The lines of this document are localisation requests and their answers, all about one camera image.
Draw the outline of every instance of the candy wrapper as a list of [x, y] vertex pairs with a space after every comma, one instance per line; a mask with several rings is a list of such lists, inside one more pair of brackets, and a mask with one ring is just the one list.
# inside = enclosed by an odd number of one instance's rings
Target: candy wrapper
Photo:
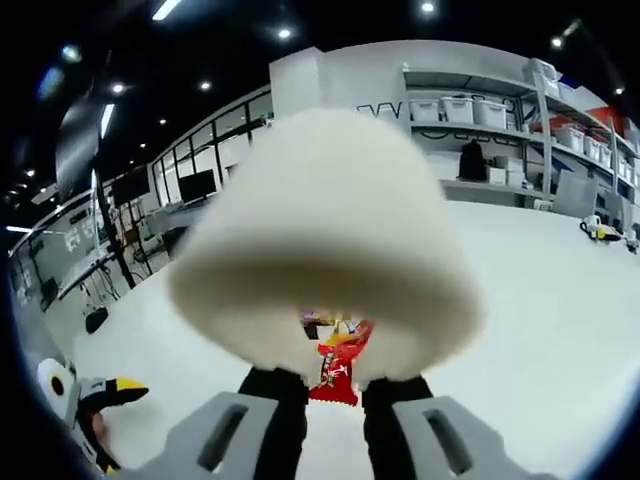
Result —
[[372, 324], [366, 320], [356, 327], [356, 333], [339, 345], [318, 345], [324, 356], [321, 383], [309, 391], [309, 398], [356, 406], [358, 396], [351, 385], [352, 362], [366, 346]]

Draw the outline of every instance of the white pillar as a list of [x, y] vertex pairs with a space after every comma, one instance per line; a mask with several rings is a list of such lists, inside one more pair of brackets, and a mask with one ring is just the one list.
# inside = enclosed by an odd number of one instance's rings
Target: white pillar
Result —
[[269, 65], [276, 120], [325, 104], [323, 57], [312, 47]]

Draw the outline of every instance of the table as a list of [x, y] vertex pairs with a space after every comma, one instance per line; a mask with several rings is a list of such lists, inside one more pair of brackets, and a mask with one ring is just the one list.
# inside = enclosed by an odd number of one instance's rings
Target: table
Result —
[[[435, 395], [496, 429], [524, 468], [576, 476], [615, 430], [640, 375], [640, 256], [592, 243], [570, 217], [447, 207], [490, 313], [468, 350], [423, 376]], [[181, 322], [167, 292], [170, 268], [114, 303], [110, 321], [74, 345], [80, 376], [126, 376], [150, 388], [105, 412], [111, 449], [129, 468], [160, 453], [173, 425], [216, 392], [236, 391], [249, 371]], [[361, 409], [311, 402], [307, 419], [298, 478], [372, 478]]]

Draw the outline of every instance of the storage bin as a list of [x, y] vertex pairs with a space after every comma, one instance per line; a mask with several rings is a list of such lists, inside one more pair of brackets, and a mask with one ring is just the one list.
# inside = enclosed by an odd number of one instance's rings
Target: storage bin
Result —
[[600, 145], [600, 165], [611, 168], [611, 149], [604, 144]]
[[584, 151], [584, 133], [580, 130], [565, 126], [556, 130], [555, 133], [558, 143], [561, 145], [569, 147], [571, 150], [578, 153], [582, 153]]
[[560, 93], [560, 98], [565, 100], [567, 103], [573, 102], [573, 97], [575, 95], [573, 88], [569, 85], [565, 85], [562, 82], [558, 82], [558, 92]]
[[514, 188], [522, 188], [524, 172], [522, 170], [507, 170], [507, 185]]
[[489, 100], [473, 101], [473, 118], [477, 125], [507, 129], [507, 106]]
[[522, 73], [527, 82], [532, 85], [536, 84], [536, 75], [540, 75], [544, 92], [553, 97], [560, 97], [560, 90], [558, 88], [558, 74], [556, 68], [550, 63], [543, 62], [538, 58], [531, 58], [522, 67]]
[[487, 179], [492, 185], [505, 185], [507, 183], [507, 171], [501, 168], [487, 167]]
[[493, 157], [493, 162], [497, 168], [504, 168], [505, 170], [510, 171], [524, 171], [521, 158], [509, 157], [506, 155], [496, 155], [495, 157]]
[[451, 123], [473, 124], [473, 100], [462, 97], [442, 97], [440, 99], [446, 119]]
[[438, 100], [411, 100], [409, 108], [415, 122], [438, 122], [440, 120]]
[[602, 144], [595, 138], [584, 137], [584, 153], [594, 162], [600, 162], [600, 149]]

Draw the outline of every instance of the monitor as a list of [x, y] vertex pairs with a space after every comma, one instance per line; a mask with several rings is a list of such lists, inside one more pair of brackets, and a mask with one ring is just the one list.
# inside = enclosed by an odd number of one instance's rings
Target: monitor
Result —
[[145, 167], [138, 167], [113, 182], [113, 201], [116, 207], [149, 192], [149, 179]]
[[204, 198], [209, 193], [216, 191], [216, 183], [213, 178], [213, 170], [182, 177], [178, 180], [182, 201], [187, 203], [198, 198]]

